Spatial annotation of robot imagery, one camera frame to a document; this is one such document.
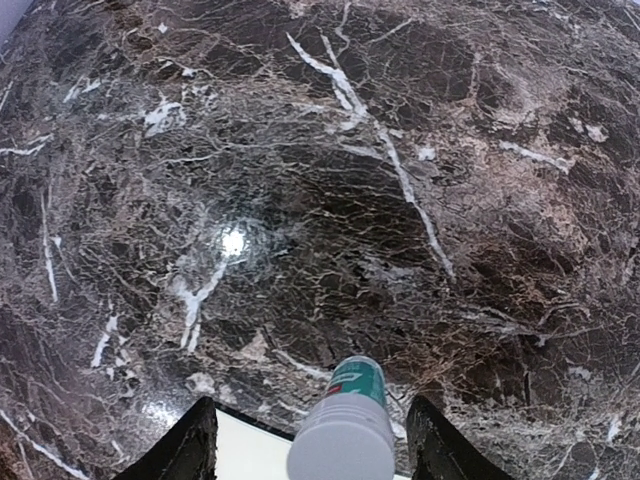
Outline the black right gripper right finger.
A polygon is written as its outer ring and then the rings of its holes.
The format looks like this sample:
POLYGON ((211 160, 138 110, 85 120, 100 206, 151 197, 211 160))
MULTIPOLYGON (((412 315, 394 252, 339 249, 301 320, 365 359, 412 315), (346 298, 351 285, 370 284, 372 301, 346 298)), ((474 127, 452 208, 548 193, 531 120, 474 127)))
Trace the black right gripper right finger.
POLYGON ((405 428, 412 479, 513 479, 485 458, 423 395, 413 398, 405 428))

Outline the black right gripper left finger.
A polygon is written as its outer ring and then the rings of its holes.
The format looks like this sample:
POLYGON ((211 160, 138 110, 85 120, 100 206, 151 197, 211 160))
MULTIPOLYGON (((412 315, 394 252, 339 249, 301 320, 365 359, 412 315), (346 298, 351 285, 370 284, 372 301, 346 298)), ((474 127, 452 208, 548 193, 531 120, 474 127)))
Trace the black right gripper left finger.
POLYGON ((146 454, 114 480, 215 479, 217 432, 214 401, 201 397, 146 454))

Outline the cream paper envelope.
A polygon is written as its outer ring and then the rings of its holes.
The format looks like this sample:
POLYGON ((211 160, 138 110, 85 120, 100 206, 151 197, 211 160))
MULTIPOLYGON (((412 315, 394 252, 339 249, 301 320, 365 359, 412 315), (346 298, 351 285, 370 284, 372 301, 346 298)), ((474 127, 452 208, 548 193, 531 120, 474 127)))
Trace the cream paper envelope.
POLYGON ((218 479, 286 479, 293 438, 312 407, 282 400, 262 402, 253 411, 216 408, 218 479))

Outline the green white glue stick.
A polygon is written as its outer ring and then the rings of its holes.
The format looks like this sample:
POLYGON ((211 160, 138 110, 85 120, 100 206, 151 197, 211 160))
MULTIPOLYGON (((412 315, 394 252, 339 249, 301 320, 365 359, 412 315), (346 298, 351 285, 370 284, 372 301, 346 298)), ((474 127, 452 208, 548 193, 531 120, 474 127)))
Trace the green white glue stick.
POLYGON ((391 480, 395 440, 386 405, 384 373, 366 356, 334 370, 287 455, 292 480, 391 480))

